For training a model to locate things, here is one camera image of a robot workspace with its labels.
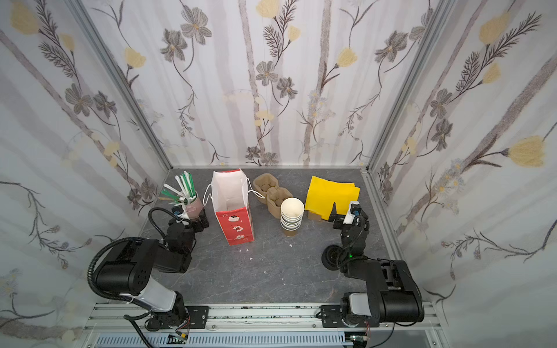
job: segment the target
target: white straw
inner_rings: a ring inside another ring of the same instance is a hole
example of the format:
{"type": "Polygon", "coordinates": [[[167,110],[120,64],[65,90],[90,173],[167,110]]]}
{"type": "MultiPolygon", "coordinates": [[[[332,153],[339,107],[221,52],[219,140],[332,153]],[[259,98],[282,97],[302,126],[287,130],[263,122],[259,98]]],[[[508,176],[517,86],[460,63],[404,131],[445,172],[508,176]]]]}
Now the white straw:
{"type": "Polygon", "coordinates": [[[175,188],[173,188],[172,186],[170,186],[169,184],[164,184],[164,187],[166,187],[167,189],[171,190],[172,192],[174,192],[175,194],[179,194],[182,197],[185,197],[184,194],[178,190],[176,190],[175,188]]]}

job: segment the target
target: gray flower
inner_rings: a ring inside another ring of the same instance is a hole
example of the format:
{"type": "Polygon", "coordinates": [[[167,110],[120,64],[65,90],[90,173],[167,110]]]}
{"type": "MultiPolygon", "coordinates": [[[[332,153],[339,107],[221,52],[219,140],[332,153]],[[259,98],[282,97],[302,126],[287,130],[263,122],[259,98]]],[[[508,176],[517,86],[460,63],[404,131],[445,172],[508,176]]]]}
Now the gray flower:
{"type": "Polygon", "coordinates": [[[426,13],[422,15],[422,25],[413,27],[410,31],[410,35],[408,38],[412,41],[420,40],[423,34],[426,32],[427,24],[429,23],[429,19],[433,14],[433,8],[429,8],[426,13]]]}
{"type": "Polygon", "coordinates": [[[71,84],[71,88],[66,88],[66,101],[74,106],[74,112],[78,115],[83,111],[85,116],[89,116],[89,108],[93,105],[93,99],[89,95],[81,95],[81,88],[76,84],[71,84]]]}
{"type": "Polygon", "coordinates": [[[172,62],[174,55],[178,57],[181,61],[185,60],[184,52],[182,50],[188,47],[182,34],[177,30],[164,30],[163,42],[168,46],[166,48],[161,48],[160,53],[164,54],[164,59],[172,62]]]}
{"type": "Polygon", "coordinates": [[[385,201],[390,199],[390,195],[393,194],[394,188],[393,184],[391,184],[390,180],[385,180],[383,182],[383,186],[381,186],[381,193],[383,194],[383,199],[385,201]]]}
{"type": "Polygon", "coordinates": [[[387,46],[382,50],[375,51],[375,55],[377,55],[375,61],[381,63],[383,59],[387,58],[389,62],[394,62],[394,59],[397,57],[397,52],[406,48],[407,36],[408,33],[399,33],[396,30],[393,31],[389,38],[385,40],[387,46]]]}
{"type": "Polygon", "coordinates": [[[386,178],[387,175],[389,174],[389,171],[390,171],[389,164],[385,162],[385,164],[383,164],[383,166],[379,168],[379,176],[382,178],[386,178]]]}
{"type": "Polygon", "coordinates": [[[141,184],[141,194],[145,199],[151,199],[155,195],[155,184],[149,181],[149,178],[145,178],[145,181],[141,184]]]}
{"type": "Polygon", "coordinates": [[[438,117],[440,119],[444,118],[447,115],[447,110],[445,106],[451,102],[452,93],[448,93],[446,88],[443,88],[441,91],[437,92],[437,100],[433,100],[431,102],[431,112],[429,115],[431,117],[438,117]]]}
{"type": "Polygon", "coordinates": [[[261,156],[261,163],[265,164],[265,166],[277,165],[279,163],[277,158],[279,156],[276,153],[265,152],[261,156]]]}
{"type": "Polygon", "coordinates": [[[449,123],[447,119],[443,119],[443,121],[439,122],[435,126],[435,130],[437,132],[431,137],[431,141],[437,142],[436,150],[441,151],[443,149],[446,149],[447,142],[445,141],[445,138],[451,136],[452,123],[449,123]]]}
{"type": "Polygon", "coordinates": [[[248,146],[246,158],[253,161],[254,158],[259,158],[261,150],[257,146],[248,146]]]}
{"type": "Polygon", "coordinates": [[[293,85],[294,83],[292,82],[291,77],[287,79],[281,77],[277,83],[277,88],[280,90],[280,98],[284,98],[288,94],[290,99],[294,99],[296,94],[298,94],[298,91],[292,89],[293,85]]]}
{"type": "Polygon", "coordinates": [[[139,208],[139,200],[141,199],[141,194],[137,189],[131,189],[130,194],[128,194],[128,201],[131,203],[132,209],[136,210],[139,208]]]}
{"type": "Polygon", "coordinates": [[[184,5],[182,17],[189,22],[180,26],[184,36],[189,38],[195,36],[196,41],[200,45],[205,45],[205,37],[213,36],[213,33],[205,27],[209,19],[198,7],[194,7],[192,11],[189,7],[184,5]]]}
{"type": "Polygon", "coordinates": [[[104,111],[107,119],[110,117],[111,111],[116,114],[116,103],[113,101],[108,101],[106,95],[104,95],[101,91],[99,91],[99,93],[96,94],[93,99],[95,99],[97,110],[104,111]]]}
{"type": "Polygon", "coordinates": [[[273,62],[261,62],[257,64],[257,71],[259,74],[255,77],[256,80],[262,80],[261,83],[264,86],[269,84],[269,81],[276,82],[279,79],[279,75],[274,73],[273,70],[275,67],[273,66],[273,62]]]}

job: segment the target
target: floral wallpaper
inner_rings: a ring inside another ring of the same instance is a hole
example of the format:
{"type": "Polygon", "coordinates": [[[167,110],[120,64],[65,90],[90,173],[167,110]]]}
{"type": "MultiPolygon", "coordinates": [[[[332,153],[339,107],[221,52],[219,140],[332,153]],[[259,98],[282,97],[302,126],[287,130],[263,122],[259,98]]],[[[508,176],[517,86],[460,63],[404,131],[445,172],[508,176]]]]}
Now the floral wallpaper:
{"type": "Polygon", "coordinates": [[[457,2],[370,168],[452,347],[556,339],[556,17],[457,2]]]}
{"type": "Polygon", "coordinates": [[[102,302],[90,260],[139,233],[166,171],[63,2],[0,13],[0,345],[71,347],[102,302]]]}
{"type": "Polygon", "coordinates": [[[84,4],[174,165],[363,166],[436,1],[84,4]]]}

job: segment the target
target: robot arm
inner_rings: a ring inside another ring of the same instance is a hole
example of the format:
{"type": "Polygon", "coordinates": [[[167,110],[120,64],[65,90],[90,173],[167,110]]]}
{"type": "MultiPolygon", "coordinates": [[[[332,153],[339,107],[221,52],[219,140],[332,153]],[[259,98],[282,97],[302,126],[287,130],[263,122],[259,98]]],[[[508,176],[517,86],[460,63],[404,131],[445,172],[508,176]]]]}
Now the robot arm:
{"type": "Polygon", "coordinates": [[[381,322],[422,321],[422,296],[406,263],[364,255],[369,222],[359,202],[350,202],[346,216],[334,214],[332,220],[333,228],[341,229],[342,247],[327,247],[321,258],[323,264],[331,270],[339,269],[348,278],[365,281],[367,291],[344,294],[341,327],[362,325],[364,321],[371,327],[381,322]]]}

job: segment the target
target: stacked paper cups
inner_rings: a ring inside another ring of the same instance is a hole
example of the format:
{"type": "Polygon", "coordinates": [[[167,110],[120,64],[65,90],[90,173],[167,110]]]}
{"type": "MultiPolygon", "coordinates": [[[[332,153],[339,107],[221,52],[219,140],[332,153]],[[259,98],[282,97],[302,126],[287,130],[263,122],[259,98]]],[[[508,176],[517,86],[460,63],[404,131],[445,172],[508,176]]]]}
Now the stacked paper cups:
{"type": "Polygon", "coordinates": [[[280,224],[288,237],[296,235],[304,216],[304,204],[297,198],[287,198],[281,204],[280,224]]]}

